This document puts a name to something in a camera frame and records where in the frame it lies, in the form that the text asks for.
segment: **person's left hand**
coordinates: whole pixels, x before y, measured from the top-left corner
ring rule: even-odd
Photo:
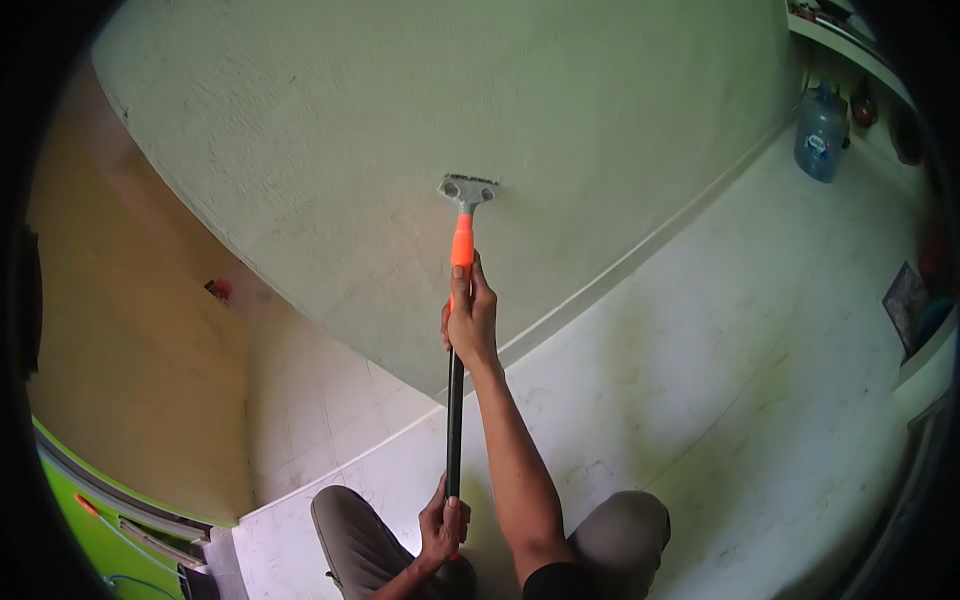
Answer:
[[[446,473],[426,507],[420,511],[420,539],[422,549],[417,560],[431,572],[439,569],[456,553],[460,543],[467,541],[470,506],[460,498],[450,496],[444,502]]]

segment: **blue wire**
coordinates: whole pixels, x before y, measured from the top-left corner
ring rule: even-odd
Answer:
[[[171,600],[177,600],[177,597],[174,596],[174,595],[173,595],[172,593],[170,593],[169,591],[167,591],[166,589],[160,588],[160,587],[158,587],[158,586],[155,586],[154,584],[151,584],[150,582],[145,582],[145,581],[143,581],[142,579],[137,579],[137,578],[131,577],[131,576],[129,576],[129,575],[110,575],[109,577],[105,577],[104,579],[107,580],[107,583],[108,583],[108,584],[113,584],[113,580],[114,580],[114,579],[126,579],[126,580],[129,580],[129,581],[136,581],[138,584],[142,584],[142,585],[144,585],[144,586],[146,586],[146,587],[148,587],[148,588],[153,588],[153,589],[155,589],[156,591],[162,593],[163,595],[165,595],[166,597],[170,598]]]

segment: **label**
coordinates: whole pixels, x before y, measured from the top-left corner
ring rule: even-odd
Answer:
[[[820,137],[816,133],[807,135],[804,139],[804,148],[815,158],[819,158],[820,160],[827,160],[829,158],[830,145],[824,141],[823,137]]]

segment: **hand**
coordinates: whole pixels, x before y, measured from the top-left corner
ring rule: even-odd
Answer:
[[[483,275],[480,252],[473,253],[469,280],[464,268],[450,270],[450,292],[453,311],[448,301],[441,310],[440,334],[444,348],[456,348],[457,356],[471,373],[484,367],[499,367],[496,356],[496,294]]]
[[[470,523],[470,507],[460,498],[450,496],[444,502],[446,473],[440,477],[440,485],[426,507],[420,511],[420,540],[422,548],[417,561],[434,572],[467,541],[467,525]]]

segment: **gray pants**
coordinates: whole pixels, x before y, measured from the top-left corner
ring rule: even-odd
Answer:
[[[364,600],[410,564],[400,545],[360,495],[343,486],[324,488],[310,506],[330,575],[345,600]],[[670,516],[647,492],[618,492],[590,513],[567,540],[594,574],[607,598],[644,598],[670,541]],[[427,584],[417,600],[442,600]]]

